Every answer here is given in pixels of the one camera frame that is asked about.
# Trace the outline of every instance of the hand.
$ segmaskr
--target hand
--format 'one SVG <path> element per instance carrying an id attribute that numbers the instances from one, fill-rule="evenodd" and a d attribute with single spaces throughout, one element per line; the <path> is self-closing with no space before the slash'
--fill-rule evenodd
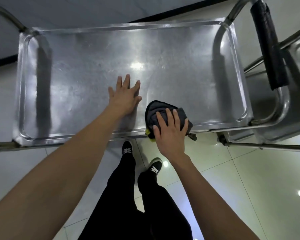
<path id="1" fill-rule="evenodd" d="M 126 75 L 126 79 L 122 84 L 122 77 L 118 76 L 116 90 L 112 87 L 108 88 L 109 92 L 109 107 L 118 113 L 118 116 L 123 117 L 133 111 L 135 106 L 142 100 L 141 96 L 134 96 L 140 88 L 138 80 L 133 88 L 128 89 L 130 83 L 130 75 Z"/>
<path id="2" fill-rule="evenodd" d="M 167 108 L 168 126 L 159 112 L 156 113 L 161 128 L 154 125 L 153 133 L 158 149 L 170 162 L 180 158 L 185 153 L 185 136 L 188 130 L 189 121 L 185 119 L 184 127 L 180 131 L 180 119 L 178 112 L 174 109 L 173 116 Z"/>

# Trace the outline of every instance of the finger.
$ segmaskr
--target finger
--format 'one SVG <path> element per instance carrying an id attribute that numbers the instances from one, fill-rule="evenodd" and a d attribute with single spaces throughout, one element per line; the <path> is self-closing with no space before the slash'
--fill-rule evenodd
<path id="1" fill-rule="evenodd" d="M 134 85 L 134 87 L 131 88 L 131 90 L 133 91 L 133 93 L 135 93 L 136 91 L 138 91 L 139 88 L 140 88 L 140 81 L 138 80 Z"/>
<path id="2" fill-rule="evenodd" d="M 166 108 L 166 112 L 167 112 L 167 117 L 168 117 L 168 126 L 174 127 L 174 119 L 173 119 L 170 109 Z"/>
<path id="3" fill-rule="evenodd" d="M 166 122 L 164 121 L 164 118 L 161 116 L 161 114 L 159 112 L 156 112 L 156 115 L 157 115 L 157 119 L 158 119 L 158 122 L 159 122 L 159 125 L 160 125 L 160 128 L 161 128 L 161 131 L 162 131 L 162 129 L 167 127 L 167 124 L 166 124 Z"/>
<path id="4" fill-rule="evenodd" d="M 174 117 L 174 125 L 179 131 L 180 130 L 180 118 L 179 118 L 178 112 L 176 109 L 174 109 L 172 112 L 173 112 L 173 117 Z"/>
<path id="5" fill-rule="evenodd" d="M 108 93 L 109 93 L 109 97 L 113 97 L 115 95 L 115 92 L 113 91 L 112 87 L 108 87 Z"/>
<path id="6" fill-rule="evenodd" d="M 117 80 L 117 88 L 116 90 L 118 90 L 119 88 L 122 87 L 122 76 L 118 76 L 118 80 Z"/>
<path id="7" fill-rule="evenodd" d="M 159 128 L 156 125 L 154 125 L 152 128 L 153 128 L 153 134 L 155 136 L 155 139 L 159 140 L 161 138 L 161 134 L 160 134 Z"/>
<path id="8" fill-rule="evenodd" d="M 129 87 L 129 84 L 130 84 L 130 75 L 127 74 L 127 75 L 126 75 L 126 79 L 124 79 L 124 82 L 123 82 L 122 87 L 123 87 L 123 88 L 128 88 L 128 87 Z"/>
<path id="9" fill-rule="evenodd" d="M 134 106 L 136 106 L 141 100 L 142 100 L 142 97 L 141 97 L 141 96 L 136 96 L 136 97 L 134 98 L 134 101 L 133 101 Z"/>
<path id="10" fill-rule="evenodd" d="M 186 135 L 186 134 L 187 134 L 188 126 L 189 126 L 189 120 L 188 120 L 188 119 L 185 119 L 185 120 L 184 120 L 184 127 L 183 127 L 183 129 L 182 129 L 182 131 L 181 131 L 183 135 Z"/>

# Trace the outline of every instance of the stainless steel cart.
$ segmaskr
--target stainless steel cart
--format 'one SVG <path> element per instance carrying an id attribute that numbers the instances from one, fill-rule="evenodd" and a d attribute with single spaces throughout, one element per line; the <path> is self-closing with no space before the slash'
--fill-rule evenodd
<path id="1" fill-rule="evenodd" d="M 233 24 L 248 2 L 275 97 L 272 111 L 260 118 L 254 116 Z M 289 79 L 263 0 L 239 0 L 228 17 L 216 20 L 97 28 L 27 28 L 2 7 L 0 15 L 20 31 L 13 139 L 0 142 L 0 150 L 63 144 L 103 111 L 108 86 L 126 73 L 131 83 L 141 81 L 143 99 L 112 140 L 145 137 L 144 113 L 153 100 L 183 107 L 192 133 L 268 128 L 289 112 Z"/>

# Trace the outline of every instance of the black tape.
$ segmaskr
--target black tape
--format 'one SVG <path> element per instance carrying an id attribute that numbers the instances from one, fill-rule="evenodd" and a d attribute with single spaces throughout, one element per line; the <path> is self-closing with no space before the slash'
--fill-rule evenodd
<path id="1" fill-rule="evenodd" d="M 259 0 L 253 4 L 250 11 L 256 26 L 271 89 L 289 85 L 278 37 L 267 4 Z"/>

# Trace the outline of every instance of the tray rim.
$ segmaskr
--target tray rim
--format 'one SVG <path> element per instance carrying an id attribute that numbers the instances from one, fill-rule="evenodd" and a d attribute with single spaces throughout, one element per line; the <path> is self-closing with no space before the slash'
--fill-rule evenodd
<path id="1" fill-rule="evenodd" d="M 216 121 L 215 123 L 210 123 L 209 128 L 207 129 L 207 125 L 196 124 L 193 126 L 191 133 L 198 132 L 208 132 L 212 129 L 220 129 L 220 126 L 223 125 L 224 130 L 232 127 L 241 127 L 246 126 L 247 121 L 250 121 L 253 117 L 251 102 L 249 98 L 248 88 L 245 81 L 244 70 L 241 64 L 241 60 L 238 56 L 238 43 L 235 32 L 234 24 L 232 23 L 230 26 L 224 22 L 225 18 L 216 18 L 216 19 L 189 19 L 189 20 L 172 20 L 172 21 L 159 21 L 159 22 L 148 22 L 148 23 L 126 23 L 126 24 L 108 24 L 99 27 L 89 27 L 89 28 L 68 28 L 68 29 L 43 29 L 43 28 L 32 28 L 29 32 L 20 33 L 19 36 L 19 52 L 18 52 L 18 64 L 17 64 L 17 77 L 16 77 L 16 95 L 15 95 L 15 120 L 12 126 L 12 140 L 16 141 L 22 146 L 37 146 L 37 145 L 55 145 L 62 144 L 68 141 L 74 134 L 71 135 L 56 135 L 48 138 L 32 138 L 26 134 L 23 128 L 24 117 L 21 116 L 21 109 L 25 110 L 24 101 L 22 102 L 22 96 L 25 93 L 22 93 L 22 90 L 26 89 L 26 86 L 22 86 L 24 81 L 24 69 L 23 66 L 25 64 L 25 58 L 27 57 L 28 51 L 28 42 L 35 37 L 36 35 L 45 34 L 45 33 L 87 33 L 91 31 L 111 31 L 111 30 L 140 30 L 140 29 L 154 29 L 154 28 L 173 28 L 173 27 L 189 27 L 189 26 L 205 26 L 205 25 L 220 25 L 223 26 L 229 36 L 231 37 L 232 42 L 232 57 L 233 62 L 235 64 L 235 70 L 237 73 L 237 80 L 239 84 L 239 90 L 242 98 L 242 105 L 244 108 L 244 112 L 242 117 L 236 121 L 236 123 L 223 123 Z M 120 140 L 123 138 L 136 138 L 136 137 L 144 137 L 145 128 L 141 129 L 133 129 L 128 132 L 113 132 L 111 136 L 111 140 Z"/>

